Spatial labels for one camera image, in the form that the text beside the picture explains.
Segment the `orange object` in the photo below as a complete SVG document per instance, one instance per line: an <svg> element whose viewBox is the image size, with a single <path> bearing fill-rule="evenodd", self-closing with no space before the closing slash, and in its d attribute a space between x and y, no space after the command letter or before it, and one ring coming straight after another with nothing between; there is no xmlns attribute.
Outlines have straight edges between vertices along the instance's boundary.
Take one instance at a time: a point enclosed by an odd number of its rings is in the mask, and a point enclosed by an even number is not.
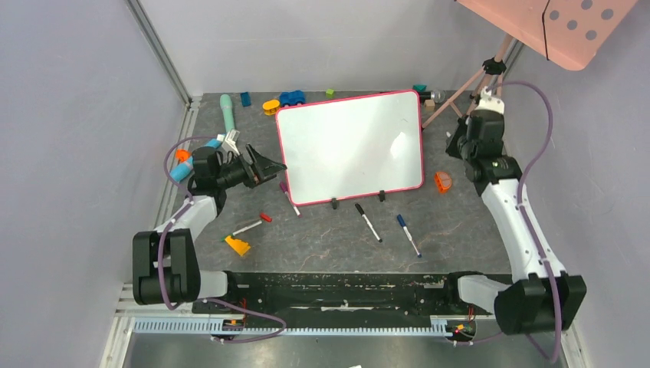
<svg viewBox="0 0 650 368"><path fill-rule="evenodd" d="M262 105L262 109L264 109L265 114L273 115L273 114L275 114L276 111L278 111L280 109L280 101L278 101L278 100L266 101Z"/></svg>
<svg viewBox="0 0 650 368"><path fill-rule="evenodd" d="M435 186L438 187L440 194L445 194L451 188L451 176L446 172L438 171L433 177Z"/></svg>
<svg viewBox="0 0 650 368"><path fill-rule="evenodd" d="M187 161L187 159L189 159L190 156L191 156L191 154L189 153L189 151L187 151L185 149L176 150L176 158L179 159L179 161L182 162L182 163Z"/></svg>
<svg viewBox="0 0 650 368"><path fill-rule="evenodd" d="M265 214L265 213L263 213L263 212L260 212L260 219L263 219L263 220L265 220L266 222L271 222L271 221L273 221L273 219L272 219L269 215L267 215L267 214Z"/></svg>
<svg viewBox="0 0 650 368"><path fill-rule="evenodd" d="M236 251L238 255L244 257L247 251L251 249L250 245L246 241L235 239L230 235L225 238L225 242L230 245L232 250Z"/></svg>

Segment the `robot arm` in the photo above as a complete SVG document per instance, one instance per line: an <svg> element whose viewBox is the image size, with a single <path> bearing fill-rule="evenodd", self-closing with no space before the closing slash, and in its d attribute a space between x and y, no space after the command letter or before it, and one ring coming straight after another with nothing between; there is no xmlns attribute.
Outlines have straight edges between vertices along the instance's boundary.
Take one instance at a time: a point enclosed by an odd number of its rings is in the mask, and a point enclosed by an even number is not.
<svg viewBox="0 0 650 368"><path fill-rule="evenodd" d="M490 210L504 241L512 285L492 281L482 274L450 274L448 290L453 297L475 304L495 315L505 334L530 334L552 331L553 302L549 278L555 278L560 291L563 330L569 328L586 294L581 276L568 276L544 237L530 206L535 233L546 250L553 269L548 275L533 236L517 207L517 187L521 170L517 161L502 154L504 149L504 102L483 90L476 110L458 121L447 139L446 152L462 159L465 175L474 183L477 194ZM523 202L528 201L526 187Z"/></svg>
<svg viewBox="0 0 650 368"><path fill-rule="evenodd" d="M192 153L194 176L188 181L193 198L186 198L181 209L171 219L149 232L139 232L133 237L133 297L138 304L163 302L157 268L163 267L166 289L171 302L192 302L199 297L220 297L228 289L228 276L222 271L200 271L194 250L194 241L207 224L221 213L225 190L243 183L249 188L273 179L287 167L276 163L246 146L251 163L247 162L234 145L226 145L224 155L217 149L204 146ZM167 258L158 264L159 242L166 233L163 255Z"/></svg>

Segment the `white wall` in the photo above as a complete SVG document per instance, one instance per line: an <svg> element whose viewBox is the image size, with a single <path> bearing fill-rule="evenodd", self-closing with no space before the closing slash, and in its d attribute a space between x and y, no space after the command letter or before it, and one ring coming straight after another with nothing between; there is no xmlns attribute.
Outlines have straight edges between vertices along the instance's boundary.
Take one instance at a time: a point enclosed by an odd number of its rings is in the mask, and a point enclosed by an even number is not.
<svg viewBox="0 0 650 368"><path fill-rule="evenodd" d="M458 89L503 32L452 0L141 0L193 95Z"/></svg>
<svg viewBox="0 0 650 368"><path fill-rule="evenodd" d="M184 112L123 0L0 6L0 366L97 366Z"/></svg>
<svg viewBox="0 0 650 368"><path fill-rule="evenodd" d="M587 297L579 328L594 366L647 366L650 306L650 3L639 2L584 70L527 49L509 80L548 93L553 144L530 174L529 194L553 250ZM510 154L528 163L546 132L543 104L504 89Z"/></svg>

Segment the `blue toy car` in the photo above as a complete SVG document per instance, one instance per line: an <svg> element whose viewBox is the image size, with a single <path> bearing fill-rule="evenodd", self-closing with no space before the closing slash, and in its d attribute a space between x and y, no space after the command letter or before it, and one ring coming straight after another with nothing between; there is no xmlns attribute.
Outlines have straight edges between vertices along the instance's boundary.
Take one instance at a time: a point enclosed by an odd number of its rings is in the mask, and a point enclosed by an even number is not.
<svg viewBox="0 0 650 368"><path fill-rule="evenodd" d="M306 102L304 92L302 90L295 90L293 92L282 92L280 94L280 106L296 106L302 105Z"/></svg>

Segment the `yellow eraser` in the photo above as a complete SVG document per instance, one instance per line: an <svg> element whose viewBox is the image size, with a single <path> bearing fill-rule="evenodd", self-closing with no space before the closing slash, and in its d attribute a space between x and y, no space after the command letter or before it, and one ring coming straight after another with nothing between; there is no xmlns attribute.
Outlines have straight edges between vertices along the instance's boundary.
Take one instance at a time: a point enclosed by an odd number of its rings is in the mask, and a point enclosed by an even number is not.
<svg viewBox="0 0 650 368"><path fill-rule="evenodd" d="M251 246L248 245L246 241L235 239L230 235L225 238L225 242L242 257L244 257L246 252L251 249Z"/></svg>

